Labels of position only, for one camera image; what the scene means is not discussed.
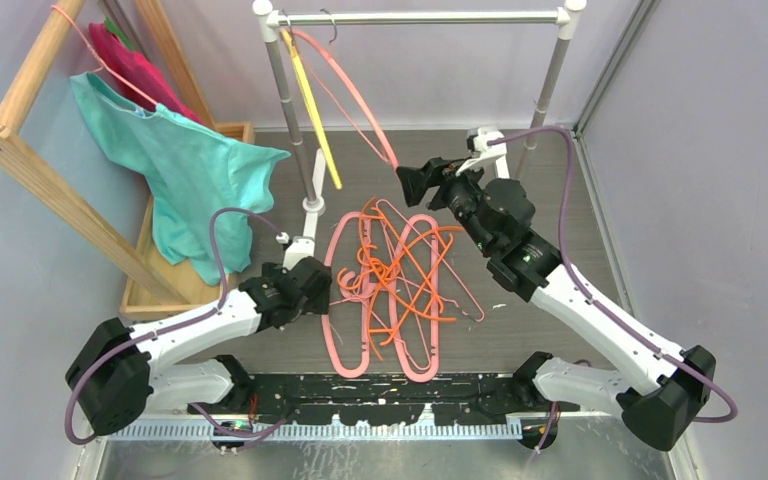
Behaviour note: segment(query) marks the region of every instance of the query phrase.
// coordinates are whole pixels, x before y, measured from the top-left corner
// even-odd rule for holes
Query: wooden beam
[[[181,44],[172,30],[169,18],[163,10],[159,0],[137,0],[137,9],[148,27],[154,43],[160,49],[160,54],[169,67],[172,79],[181,91],[184,104],[191,108],[201,118],[204,125],[212,130],[216,129],[216,122],[210,113],[210,108],[204,100],[201,88],[198,86],[187,57],[181,50]]]
[[[70,17],[75,18],[81,12],[85,0],[60,0],[57,6]],[[54,59],[63,46],[66,34],[72,26],[63,15],[52,11],[45,25],[40,30],[28,56],[19,67],[13,83],[4,94],[0,104],[0,125],[18,133],[28,117],[28,112],[39,95],[40,88],[51,70]]]
[[[162,275],[140,258],[116,231],[21,137],[0,125],[0,167],[44,205],[101,250],[128,277],[163,304],[196,303],[179,293]]]

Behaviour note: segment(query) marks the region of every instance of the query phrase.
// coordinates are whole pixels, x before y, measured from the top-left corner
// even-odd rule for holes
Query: pile of hangers
[[[307,79],[307,71],[310,71],[316,82],[331,97],[337,108],[340,109],[375,154],[393,169],[398,167],[399,162],[396,159],[396,154],[390,142],[387,140],[387,136],[375,120],[360,92],[358,92],[348,75],[340,68],[333,55],[310,35],[298,29],[282,30],[281,36],[287,46],[287,50],[290,52],[296,80],[299,83],[305,107],[308,110],[334,185],[338,189],[342,187],[331,148],[328,144],[325,130],[322,127],[316,101]],[[367,138],[340,104],[339,100],[337,100],[337,97],[320,80],[319,76],[308,67],[304,57],[298,51],[296,38],[301,38],[313,47],[325,59],[340,80],[342,80],[378,137],[381,144],[380,150]],[[402,220],[404,226],[401,231],[396,229],[391,221],[391,217],[388,217],[385,210],[392,212],[391,215],[395,214],[396,217]],[[424,214],[414,215],[408,219],[389,201],[373,198],[360,211],[349,212],[340,220],[328,246],[328,252],[325,257],[326,265],[331,266],[337,244],[345,227],[351,221],[356,221],[357,223],[358,238],[361,243],[360,249],[357,252],[359,271],[343,268],[337,273],[336,281],[343,299],[334,302],[332,305],[342,303],[359,303],[361,305],[361,361],[356,368],[350,369],[343,366],[334,343],[332,333],[334,326],[331,325],[330,317],[323,315],[322,333],[325,336],[325,344],[331,357],[331,363],[340,375],[347,378],[358,377],[366,372],[369,367],[370,347],[375,352],[375,355],[380,360],[383,360],[378,346],[383,347],[393,344],[399,364],[405,375],[416,382],[429,381],[437,374],[440,366],[439,324],[455,321],[455,317],[443,316],[446,304],[453,304],[459,309],[461,314],[475,321],[480,322],[484,319],[484,310],[482,310],[481,305],[479,305],[464,282],[455,273],[451,264],[445,260],[446,254],[454,243],[453,233],[460,232],[462,229],[461,227],[438,226],[434,218]],[[384,235],[386,249],[379,249],[373,243],[372,232],[377,229],[380,229]],[[423,267],[416,259],[416,255],[414,255],[414,249],[422,245],[426,245],[431,249],[431,265],[427,268]],[[408,279],[407,269],[403,266],[408,260],[413,268],[419,271],[420,279],[416,281]],[[438,271],[441,264],[452,273],[467,293],[473,304],[475,304],[476,309],[480,312],[479,316],[472,317],[468,315],[460,309],[457,302],[440,294],[438,291]],[[376,301],[382,297],[388,299],[389,322],[385,322],[375,313]],[[404,309],[401,315],[399,314],[399,307]],[[413,316],[417,323],[425,353],[424,364],[420,364],[411,356],[405,341],[402,339],[401,328],[409,316]],[[431,323],[430,341],[426,338],[422,322]],[[376,339],[373,338],[373,335],[382,335],[386,336],[386,338],[376,346]]]

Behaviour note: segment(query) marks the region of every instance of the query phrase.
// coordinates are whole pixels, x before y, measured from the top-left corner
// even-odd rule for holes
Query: gray pole
[[[269,56],[269,64],[272,66],[272,74],[275,76],[275,86],[278,88],[278,98],[281,99],[281,108],[284,110],[284,119],[287,121],[287,129],[290,131],[290,142],[293,144],[293,155],[302,175],[305,186],[305,196],[308,202],[317,200],[316,190],[313,188],[313,170],[307,157],[302,132],[299,130],[299,119],[293,109],[293,97],[290,95],[290,85],[287,83],[287,74],[284,71],[284,63],[281,61],[281,47],[278,44],[278,35],[266,26],[266,15],[272,12],[272,4],[268,1],[255,1],[253,10],[258,16],[263,33],[263,41],[266,44],[266,53]]]
[[[564,57],[567,54],[569,42],[569,40],[560,37],[555,42],[555,50],[552,52],[552,59],[549,61],[546,79],[543,80],[543,89],[540,90],[540,98],[537,99],[537,107],[534,109],[534,116],[531,117],[531,128],[542,127],[543,122],[546,120],[546,112],[549,111],[549,103],[552,101],[555,84],[558,83],[558,76],[561,74],[561,67],[564,64]],[[537,148],[537,136],[529,135],[525,137],[525,149],[522,151],[522,157],[520,157],[517,163],[512,178],[516,180],[521,179],[522,172],[525,170],[525,162],[535,148]]]

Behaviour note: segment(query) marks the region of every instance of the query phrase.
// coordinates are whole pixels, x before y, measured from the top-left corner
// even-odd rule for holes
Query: vertical rack pole
[[[543,126],[543,122],[546,120],[546,112],[549,111],[549,103],[552,101],[552,94],[555,92],[555,85],[558,83],[558,77],[561,74],[561,67],[564,64],[569,43],[572,41],[572,36],[575,33],[578,18],[581,16],[581,12],[586,5],[587,0],[566,0],[564,2],[564,10],[569,15],[569,22],[558,28],[558,39],[555,42],[555,49],[552,51],[549,68],[546,70],[546,78],[543,80],[543,88],[540,90],[540,97],[537,99],[534,116],[531,117],[531,128]],[[520,161],[516,166],[514,179],[521,180],[528,157],[536,148],[537,136],[527,136],[522,157],[520,157]]]
[[[254,0],[252,11],[260,23],[260,33],[266,44],[266,53],[269,55],[269,64],[272,66],[272,74],[275,76],[275,86],[278,88],[278,97],[281,99],[281,107],[284,110],[284,119],[287,121],[287,129],[290,131],[290,142],[293,144],[293,154],[299,166],[299,173],[304,182],[306,201],[316,204],[320,201],[316,189],[313,187],[313,171],[310,167],[307,151],[302,141],[302,133],[299,129],[299,119],[293,109],[293,98],[290,95],[290,85],[287,83],[287,74],[281,61],[281,47],[278,44],[278,34],[266,24],[269,14],[272,13],[272,2],[269,0]]]

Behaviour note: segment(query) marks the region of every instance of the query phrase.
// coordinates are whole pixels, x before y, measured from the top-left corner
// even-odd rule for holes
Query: white metal rod
[[[480,23],[547,23],[566,25],[563,8],[516,12],[363,12],[284,15],[272,12],[266,21],[271,28],[324,25],[424,25]]]

